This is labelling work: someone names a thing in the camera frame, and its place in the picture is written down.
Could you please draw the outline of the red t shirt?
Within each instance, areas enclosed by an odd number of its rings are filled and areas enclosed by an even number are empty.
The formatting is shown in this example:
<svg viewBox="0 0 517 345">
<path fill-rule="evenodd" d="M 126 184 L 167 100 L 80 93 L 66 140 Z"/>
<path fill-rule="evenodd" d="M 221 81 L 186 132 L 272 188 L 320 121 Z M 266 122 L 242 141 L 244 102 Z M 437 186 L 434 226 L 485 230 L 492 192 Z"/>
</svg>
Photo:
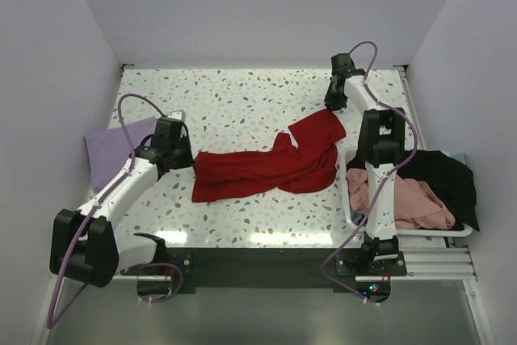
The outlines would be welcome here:
<svg viewBox="0 0 517 345">
<path fill-rule="evenodd" d="M 347 135 L 341 121 L 324 109 L 288 129 L 276 136 L 269 151 L 198 153 L 191 200 L 244 198 L 274 188 L 306 194 L 330 186 L 337 174 L 337 143 Z"/>
</svg>

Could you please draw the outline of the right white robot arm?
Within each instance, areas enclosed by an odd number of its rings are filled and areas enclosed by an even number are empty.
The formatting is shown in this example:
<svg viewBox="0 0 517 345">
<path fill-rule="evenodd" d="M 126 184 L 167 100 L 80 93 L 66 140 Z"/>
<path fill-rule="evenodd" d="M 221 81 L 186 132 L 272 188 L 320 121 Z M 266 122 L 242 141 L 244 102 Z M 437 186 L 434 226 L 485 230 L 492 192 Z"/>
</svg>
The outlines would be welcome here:
<svg viewBox="0 0 517 345">
<path fill-rule="evenodd" d="M 390 107 L 369 89 L 367 72 L 349 53 L 331 57 L 330 84 L 324 103 L 332 111 L 353 102 L 362 114 L 356 155 L 368 177 L 368 208 L 361 247 L 337 254 L 336 261 L 353 275 L 381 274 L 403 257 L 395 226 L 395 178 L 405 153 L 406 126 L 401 108 Z"/>
</svg>

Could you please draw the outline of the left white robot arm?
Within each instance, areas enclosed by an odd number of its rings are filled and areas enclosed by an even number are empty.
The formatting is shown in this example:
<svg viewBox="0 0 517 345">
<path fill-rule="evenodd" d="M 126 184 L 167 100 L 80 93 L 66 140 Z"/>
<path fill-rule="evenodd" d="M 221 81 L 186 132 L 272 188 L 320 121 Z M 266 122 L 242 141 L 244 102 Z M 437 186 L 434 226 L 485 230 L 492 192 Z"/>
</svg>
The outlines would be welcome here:
<svg viewBox="0 0 517 345">
<path fill-rule="evenodd" d="M 171 170 L 189 168 L 194 158 L 183 111 L 157 120 L 120 172 L 93 199 L 54 218 L 49 270 L 98 288 L 122 270 L 141 266 L 149 274 L 167 265 L 165 243 L 138 233 L 128 243 L 117 242 L 115 230 L 132 205 Z"/>
</svg>

